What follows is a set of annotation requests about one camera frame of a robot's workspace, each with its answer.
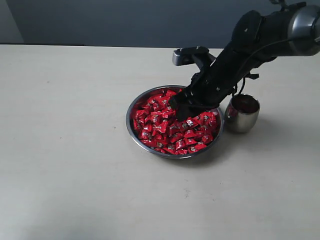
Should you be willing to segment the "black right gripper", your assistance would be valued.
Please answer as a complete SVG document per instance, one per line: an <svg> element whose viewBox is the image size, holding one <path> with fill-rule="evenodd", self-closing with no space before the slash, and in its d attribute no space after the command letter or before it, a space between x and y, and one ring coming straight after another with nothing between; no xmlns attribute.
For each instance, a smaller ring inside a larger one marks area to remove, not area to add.
<svg viewBox="0 0 320 240"><path fill-rule="evenodd" d="M248 53L225 47L213 64L186 90L170 97L168 103L176 109L178 121L200 114L194 106L218 106L247 73L255 68L255 58Z"/></svg>

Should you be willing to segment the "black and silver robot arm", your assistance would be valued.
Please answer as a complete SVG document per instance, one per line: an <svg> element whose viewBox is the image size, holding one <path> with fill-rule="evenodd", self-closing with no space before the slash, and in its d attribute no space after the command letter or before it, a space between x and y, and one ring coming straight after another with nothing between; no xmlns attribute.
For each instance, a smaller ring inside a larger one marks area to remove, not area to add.
<svg viewBox="0 0 320 240"><path fill-rule="evenodd" d="M230 42L218 56L203 46L173 52L176 66L195 64L190 84L169 100L176 118L184 121L217 108L236 91L242 79L257 79L252 70L278 57L314 56L320 51L320 8L279 0L280 10L263 16L251 10L233 29Z"/></svg>

